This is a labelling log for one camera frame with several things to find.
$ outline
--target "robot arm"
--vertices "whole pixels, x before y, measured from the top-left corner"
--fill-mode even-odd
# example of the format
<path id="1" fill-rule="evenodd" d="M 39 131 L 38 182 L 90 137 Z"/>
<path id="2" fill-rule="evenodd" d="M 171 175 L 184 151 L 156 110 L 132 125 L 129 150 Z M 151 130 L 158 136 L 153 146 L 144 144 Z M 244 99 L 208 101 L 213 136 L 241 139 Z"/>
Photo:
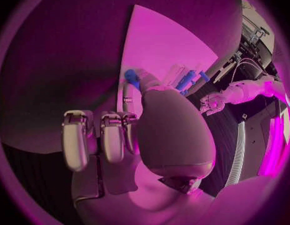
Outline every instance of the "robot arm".
<path id="1" fill-rule="evenodd" d="M 245 103 L 253 100 L 257 95 L 275 96 L 282 102 L 286 102 L 286 92 L 283 83 L 275 81 L 271 76 L 266 75 L 255 81 L 242 80 L 232 82 L 226 90 L 206 95 L 200 100 L 200 112 L 206 112 L 206 115 L 209 116 L 223 110 L 227 103 Z"/>

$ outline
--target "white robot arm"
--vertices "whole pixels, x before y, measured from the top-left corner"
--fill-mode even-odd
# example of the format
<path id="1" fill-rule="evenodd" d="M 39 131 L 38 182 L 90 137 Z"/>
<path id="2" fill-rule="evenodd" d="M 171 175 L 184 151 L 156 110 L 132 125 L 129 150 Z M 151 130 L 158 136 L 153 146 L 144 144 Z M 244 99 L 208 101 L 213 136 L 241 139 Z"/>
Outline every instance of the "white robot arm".
<path id="1" fill-rule="evenodd" d="M 225 104 L 241 104 L 253 100 L 257 95 L 266 97 L 275 96 L 282 102 L 286 102 L 286 92 L 282 82 L 265 75 L 258 80 L 242 80 L 229 84 L 228 88 L 221 92 L 212 92 L 204 96 L 201 101 L 200 112 L 212 115 L 220 112 Z"/>

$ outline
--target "humanoid robot arm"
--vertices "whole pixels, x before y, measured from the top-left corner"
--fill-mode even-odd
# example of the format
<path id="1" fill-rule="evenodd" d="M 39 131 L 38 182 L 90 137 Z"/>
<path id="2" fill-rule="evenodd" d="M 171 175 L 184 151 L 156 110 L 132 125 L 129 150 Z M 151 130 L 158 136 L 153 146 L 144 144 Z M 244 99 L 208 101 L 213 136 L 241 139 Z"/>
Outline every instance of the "humanoid robot arm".
<path id="1" fill-rule="evenodd" d="M 253 100 L 257 95 L 275 96 L 286 103 L 286 92 L 283 83 L 266 75 L 258 80 L 232 82 L 226 90 L 204 96 L 200 100 L 200 112 L 206 112 L 206 115 L 209 116 L 222 111 L 227 103 L 245 103 Z"/>

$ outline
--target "blue tube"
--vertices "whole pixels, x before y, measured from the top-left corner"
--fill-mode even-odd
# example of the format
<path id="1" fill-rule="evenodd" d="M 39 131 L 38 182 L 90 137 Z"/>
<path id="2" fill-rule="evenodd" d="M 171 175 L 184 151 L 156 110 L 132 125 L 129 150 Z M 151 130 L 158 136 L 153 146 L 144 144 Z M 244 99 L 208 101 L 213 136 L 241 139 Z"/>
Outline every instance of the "blue tube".
<path id="1" fill-rule="evenodd" d="M 204 71 L 201 71 L 200 73 L 200 76 L 206 81 L 206 82 L 208 82 L 208 81 L 210 81 L 211 79 L 205 74 L 205 72 Z"/>
<path id="2" fill-rule="evenodd" d="M 177 84 L 176 89 L 177 90 L 183 90 L 189 82 L 192 81 L 193 78 L 196 77 L 196 73 L 194 70 L 189 71 Z"/>
<path id="3" fill-rule="evenodd" d="M 124 73 L 124 77 L 128 81 L 128 83 L 134 85 L 136 89 L 140 90 L 140 81 L 139 81 L 138 75 L 136 74 L 134 70 L 132 69 L 127 70 Z"/>

